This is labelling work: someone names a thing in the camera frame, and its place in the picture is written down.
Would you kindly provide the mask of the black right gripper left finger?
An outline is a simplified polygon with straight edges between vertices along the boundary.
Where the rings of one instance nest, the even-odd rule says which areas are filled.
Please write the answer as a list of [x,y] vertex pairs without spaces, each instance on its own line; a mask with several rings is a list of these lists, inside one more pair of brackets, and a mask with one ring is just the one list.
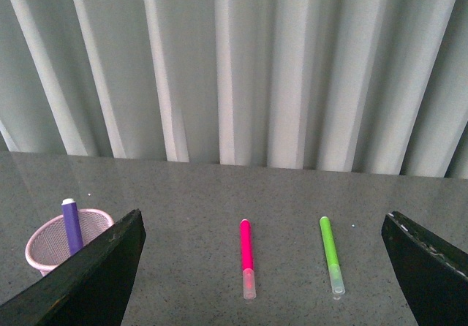
[[1,305],[1,324],[120,325],[145,239],[142,214],[133,210]]

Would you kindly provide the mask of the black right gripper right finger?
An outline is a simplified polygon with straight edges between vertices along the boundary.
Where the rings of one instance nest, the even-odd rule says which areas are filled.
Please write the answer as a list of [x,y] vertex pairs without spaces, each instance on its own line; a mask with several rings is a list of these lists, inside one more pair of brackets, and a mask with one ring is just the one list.
[[467,253],[394,211],[381,236],[419,325],[467,324]]

